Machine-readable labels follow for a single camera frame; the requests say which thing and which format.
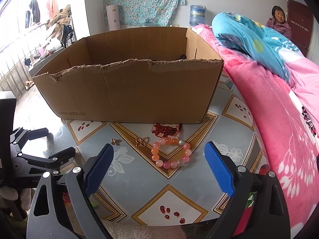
gold butterfly pendant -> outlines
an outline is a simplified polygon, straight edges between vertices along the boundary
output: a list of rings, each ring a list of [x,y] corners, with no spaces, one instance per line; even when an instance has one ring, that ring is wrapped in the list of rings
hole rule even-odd
[[[120,139],[114,139],[114,138],[111,138],[111,140],[112,140],[112,145],[115,145],[115,146],[118,146],[119,144],[120,144],[120,142],[122,141],[122,140],[120,140]]]

pile of clothes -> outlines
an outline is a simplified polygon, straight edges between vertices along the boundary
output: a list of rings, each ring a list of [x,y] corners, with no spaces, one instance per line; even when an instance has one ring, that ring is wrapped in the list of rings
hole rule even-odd
[[[55,15],[47,24],[47,38],[57,38],[59,41],[63,37],[64,26],[70,24],[71,8],[68,4],[58,15]]]

orange bead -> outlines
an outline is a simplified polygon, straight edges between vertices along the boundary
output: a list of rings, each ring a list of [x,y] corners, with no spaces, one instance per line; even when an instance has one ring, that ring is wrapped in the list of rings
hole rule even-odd
[[[159,160],[160,156],[158,154],[152,155],[152,160],[157,161]]]
[[[166,143],[168,144],[168,145],[170,145],[171,143],[173,142],[173,139],[171,139],[171,138],[166,138]]]
[[[172,145],[178,145],[178,138],[173,138]]]
[[[156,154],[158,154],[159,150],[157,148],[153,147],[151,152],[152,152],[153,155],[156,155]]]

brown door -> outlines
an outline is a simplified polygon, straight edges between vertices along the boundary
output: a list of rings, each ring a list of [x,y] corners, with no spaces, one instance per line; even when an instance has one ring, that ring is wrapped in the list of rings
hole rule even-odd
[[[287,22],[291,28],[291,41],[307,55],[313,26],[312,11],[307,5],[288,0]]]

